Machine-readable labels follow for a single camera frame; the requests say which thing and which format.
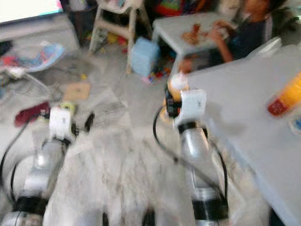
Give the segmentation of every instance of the light blue box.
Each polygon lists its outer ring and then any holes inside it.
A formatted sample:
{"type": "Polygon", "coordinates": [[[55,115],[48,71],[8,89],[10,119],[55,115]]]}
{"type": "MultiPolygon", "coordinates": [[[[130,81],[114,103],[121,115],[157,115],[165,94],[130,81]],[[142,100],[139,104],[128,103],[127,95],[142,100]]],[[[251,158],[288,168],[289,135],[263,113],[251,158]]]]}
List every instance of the light blue box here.
{"type": "Polygon", "coordinates": [[[156,66],[160,55],[160,47],[145,38],[138,38],[132,48],[132,69],[143,77],[148,77],[156,66]]]}

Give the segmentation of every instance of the child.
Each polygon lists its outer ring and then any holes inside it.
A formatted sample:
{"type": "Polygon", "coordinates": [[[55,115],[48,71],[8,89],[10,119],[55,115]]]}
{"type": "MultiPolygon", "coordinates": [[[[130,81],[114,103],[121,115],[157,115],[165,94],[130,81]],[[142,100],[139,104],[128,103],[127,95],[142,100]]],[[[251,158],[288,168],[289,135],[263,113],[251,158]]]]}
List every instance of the child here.
{"type": "MultiPolygon", "coordinates": [[[[236,59],[246,57],[257,47],[264,44],[271,36],[271,20],[269,13],[280,7],[286,0],[246,0],[244,13],[249,17],[240,25],[238,30],[234,30],[226,21],[216,21],[208,38],[212,39],[217,50],[210,52],[210,66],[230,62],[236,59]],[[230,42],[227,44],[218,29],[224,28],[230,42]]],[[[191,71],[190,60],[184,60],[180,64],[180,70],[184,73],[191,71]]]]}

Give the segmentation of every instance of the orange bottle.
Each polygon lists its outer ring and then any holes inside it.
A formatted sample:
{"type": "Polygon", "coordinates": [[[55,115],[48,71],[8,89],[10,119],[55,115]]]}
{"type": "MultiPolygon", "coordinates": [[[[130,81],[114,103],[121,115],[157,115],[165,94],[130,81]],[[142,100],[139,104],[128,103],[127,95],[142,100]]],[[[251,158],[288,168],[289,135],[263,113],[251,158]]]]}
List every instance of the orange bottle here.
{"type": "Polygon", "coordinates": [[[301,72],[293,78],[280,94],[268,105],[273,116],[281,116],[301,101],[301,72]]]}

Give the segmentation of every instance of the tv stand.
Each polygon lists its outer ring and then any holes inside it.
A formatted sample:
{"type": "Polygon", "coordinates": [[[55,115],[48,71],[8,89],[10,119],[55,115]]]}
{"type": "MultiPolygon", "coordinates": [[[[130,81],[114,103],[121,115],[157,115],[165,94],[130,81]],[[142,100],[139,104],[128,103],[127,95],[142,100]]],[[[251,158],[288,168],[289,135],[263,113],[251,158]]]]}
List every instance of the tv stand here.
{"type": "Polygon", "coordinates": [[[79,48],[73,25],[65,14],[2,25],[0,42],[8,40],[12,41],[15,47],[49,41],[60,43],[67,50],[79,48]]]}

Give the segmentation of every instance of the small white table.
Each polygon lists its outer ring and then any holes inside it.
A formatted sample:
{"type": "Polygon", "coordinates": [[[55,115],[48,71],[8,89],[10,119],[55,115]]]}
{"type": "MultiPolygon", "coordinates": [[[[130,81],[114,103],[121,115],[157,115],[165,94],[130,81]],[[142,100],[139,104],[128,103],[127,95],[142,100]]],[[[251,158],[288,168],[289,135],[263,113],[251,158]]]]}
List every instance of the small white table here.
{"type": "Polygon", "coordinates": [[[301,49],[286,46],[267,58],[241,59],[191,74],[207,91],[212,134],[256,173],[257,185],[287,226],[301,226],[301,137],[267,104],[301,71],[301,49]]]}
{"type": "Polygon", "coordinates": [[[212,12],[162,18],[154,21],[153,42],[158,42],[159,38],[162,38],[177,53],[171,74],[177,73],[178,64],[186,55],[216,47],[215,43],[209,39],[197,46],[192,46],[182,40],[183,32],[191,31],[195,23],[200,23],[203,31],[210,31],[213,23],[220,19],[230,22],[227,17],[212,12]]]}

